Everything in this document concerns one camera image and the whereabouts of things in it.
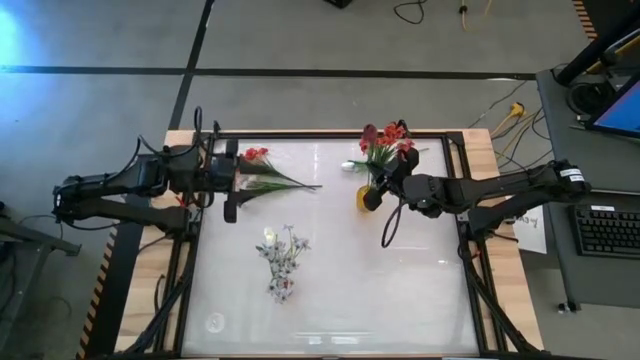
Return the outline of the black panel striped edge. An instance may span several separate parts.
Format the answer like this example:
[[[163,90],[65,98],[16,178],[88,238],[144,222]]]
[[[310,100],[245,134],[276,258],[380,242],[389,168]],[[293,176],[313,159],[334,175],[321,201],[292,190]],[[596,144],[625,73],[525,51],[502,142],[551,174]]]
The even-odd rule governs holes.
[[[143,231],[143,225],[125,222],[109,228],[74,360],[114,352]]]

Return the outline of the grey metal stand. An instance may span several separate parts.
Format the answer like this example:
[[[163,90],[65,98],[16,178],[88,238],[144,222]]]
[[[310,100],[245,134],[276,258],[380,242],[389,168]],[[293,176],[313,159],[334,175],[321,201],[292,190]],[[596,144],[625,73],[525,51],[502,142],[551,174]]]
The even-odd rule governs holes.
[[[26,225],[28,220],[44,218],[53,219],[59,226],[58,236]],[[32,215],[14,220],[0,201],[0,354],[50,253],[60,251],[77,256],[80,249],[80,245],[64,239],[63,226],[55,216]]]

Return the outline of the white patterned flower bunch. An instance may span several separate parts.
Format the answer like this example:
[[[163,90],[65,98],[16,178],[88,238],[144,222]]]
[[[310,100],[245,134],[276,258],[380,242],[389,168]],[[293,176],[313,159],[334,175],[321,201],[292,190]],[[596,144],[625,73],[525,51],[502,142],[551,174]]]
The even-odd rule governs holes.
[[[258,255],[268,262],[270,280],[266,288],[267,293],[268,286],[275,277],[287,277],[294,281],[292,275],[300,266],[298,257],[311,250],[310,240],[298,236],[293,225],[285,224],[282,231],[283,233],[274,231],[277,234],[275,245],[267,247],[263,244],[263,240],[259,245],[255,246]]]

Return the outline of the orange flower bunch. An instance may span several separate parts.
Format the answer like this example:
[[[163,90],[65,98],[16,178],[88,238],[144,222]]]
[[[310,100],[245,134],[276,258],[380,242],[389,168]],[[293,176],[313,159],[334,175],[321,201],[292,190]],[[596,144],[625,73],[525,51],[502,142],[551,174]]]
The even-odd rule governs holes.
[[[408,127],[407,127],[407,124],[406,124],[406,122],[404,120],[398,120],[398,121],[390,122],[382,130],[379,130],[378,128],[377,128],[377,130],[378,130],[377,142],[376,142],[376,144],[374,146],[372,146],[369,149],[369,151],[367,153],[371,153],[372,150],[374,150],[374,149],[376,149],[378,147],[395,147],[396,148],[396,143],[400,139],[404,139],[404,138],[410,138],[411,139],[411,134],[410,134],[410,132],[408,130]],[[367,153],[364,154],[362,151],[361,151],[361,153],[366,159],[367,158]],[[372,187],[374,185],[374,176],[371,174],[371,172],[369,170],[369,166],[368,166],[368,170],[366,171],[366,173],[367,173],[367,185],[370,185]]]
[[[277,170],[275,168],[275,166],[267,158],[268,154],[269,154],[269,150],[267,148],[264,148],[264,147],[261,147],[261,148],[249,148],[240,157],[239,163],[241,161],[246,161],[246,162],[251,162],[251,163],[263,163],[263,164],[268,165],[269,167],[271,167],[273,169],[273,174],[272,175],[258,175],[258,176],[275,177],[275,178],[279,178],[279,179],[284,179],[284,180],[289,181],[291,183],[303,184],[302,182],[297,181],[297,180],[285,175],[284,173],[280,172],[279,170]]]

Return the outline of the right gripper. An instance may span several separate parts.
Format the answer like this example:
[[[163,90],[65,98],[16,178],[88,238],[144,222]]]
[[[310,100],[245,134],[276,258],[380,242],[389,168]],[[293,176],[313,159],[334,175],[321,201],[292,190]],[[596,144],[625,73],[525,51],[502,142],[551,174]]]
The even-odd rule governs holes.
[[[406,170],[414,170],[419,164],[419,151],[413,147],[401,149],[399,161]],[[405,202],[416,203],[425,199],[425,175],[394,172],[385,179],[383,188]],[[375,211],[381,204],[382,194],[377,188],[371,187],[370,211]]]

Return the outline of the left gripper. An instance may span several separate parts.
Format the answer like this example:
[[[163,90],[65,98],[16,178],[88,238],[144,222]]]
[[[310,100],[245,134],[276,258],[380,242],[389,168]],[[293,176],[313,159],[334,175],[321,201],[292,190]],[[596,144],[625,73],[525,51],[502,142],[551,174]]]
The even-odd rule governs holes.
[[[269,190],[242,189],[236,190],[236,170],[246,175],[272,175],[273,169],[263,163],[241,161],[238,164],[238,140],[226,141],[222,153],[213,153],[207,168],[206,205],[213,205],[216,193],[227,195],[223,203],[223,219],[226,223],[237,222],[237,208],[257,197],[266,195]]]

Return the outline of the black aluminium table frame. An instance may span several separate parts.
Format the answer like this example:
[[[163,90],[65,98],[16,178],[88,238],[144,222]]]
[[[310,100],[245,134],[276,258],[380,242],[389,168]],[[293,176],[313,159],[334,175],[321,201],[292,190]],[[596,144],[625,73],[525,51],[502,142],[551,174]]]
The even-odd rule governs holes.
[[[353,140],[357,132],[347,130],[224,130],[224,135],[248,139],[275,140]],[[451,153],[453,173],[467,174],[485,179],[498,174],[494,148],[486,129],[418,129],[419,139],[443,135],[445,149]],[[525,271],[514,241],[515,232],[510,225],[498,229],[499,236],[485,245],[481,258],[474,261],[482,276],[493,281],[495,296],[502,309],[526,340],[539,349],[544,347],[538,320],[533,308]],[[151,228],[142,231],[140,244],[146,246],[132,270],[124,313],[120,321],[114,350],[123,351],[132,345],[153,317],[152,291],[162,294],[175,287],[177,278],[186,269],[186,263],[201,252],[204,236],[179,245],[154,244],[157,232]]]

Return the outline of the white flower bunch green leaves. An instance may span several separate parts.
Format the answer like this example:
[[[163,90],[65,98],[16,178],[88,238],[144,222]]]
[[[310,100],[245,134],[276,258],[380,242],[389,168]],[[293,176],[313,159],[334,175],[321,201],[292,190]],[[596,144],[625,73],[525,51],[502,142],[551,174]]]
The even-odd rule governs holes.
[[[254,195],[266,195],[272,192],[303,189],[312,190],[321,188],[321,185],[305,185],[291,182],[269,181],[258,176],[241,176],[235,183],[238,190],[250,192]]]

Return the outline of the laptop with blue screen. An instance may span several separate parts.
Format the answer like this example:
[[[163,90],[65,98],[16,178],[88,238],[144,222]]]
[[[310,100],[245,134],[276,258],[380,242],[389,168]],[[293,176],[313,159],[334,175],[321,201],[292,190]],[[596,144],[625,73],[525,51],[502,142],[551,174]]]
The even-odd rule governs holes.
[[[589,130],[640,139],[640,73],[620,87],[586,123]]]

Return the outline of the white paper sheet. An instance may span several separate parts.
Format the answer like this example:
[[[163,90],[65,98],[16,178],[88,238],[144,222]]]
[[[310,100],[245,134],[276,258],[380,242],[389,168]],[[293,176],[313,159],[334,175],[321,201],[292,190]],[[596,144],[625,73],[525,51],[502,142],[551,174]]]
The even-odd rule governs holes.
[[[518,217],[513,224],[513,230],[520,250],[539,254],[547,253],[542,206],[532,208]]]

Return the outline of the dark red tulip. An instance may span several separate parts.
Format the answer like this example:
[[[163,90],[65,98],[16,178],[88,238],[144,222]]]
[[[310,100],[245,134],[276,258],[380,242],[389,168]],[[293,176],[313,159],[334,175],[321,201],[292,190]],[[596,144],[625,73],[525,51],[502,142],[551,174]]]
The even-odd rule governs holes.
[[[369,149],[377,142],[378,130],[375,125],[367,124],[363,128],[362,136],[359,141],[361,151],[366,154]]]

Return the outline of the black keyboard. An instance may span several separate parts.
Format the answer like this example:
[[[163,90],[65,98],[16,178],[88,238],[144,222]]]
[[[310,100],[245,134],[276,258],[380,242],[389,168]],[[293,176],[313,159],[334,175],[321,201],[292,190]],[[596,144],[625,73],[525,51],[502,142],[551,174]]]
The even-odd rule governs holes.
[[[640,259],[640,208],[574,205],[568,215],[579,255]]]

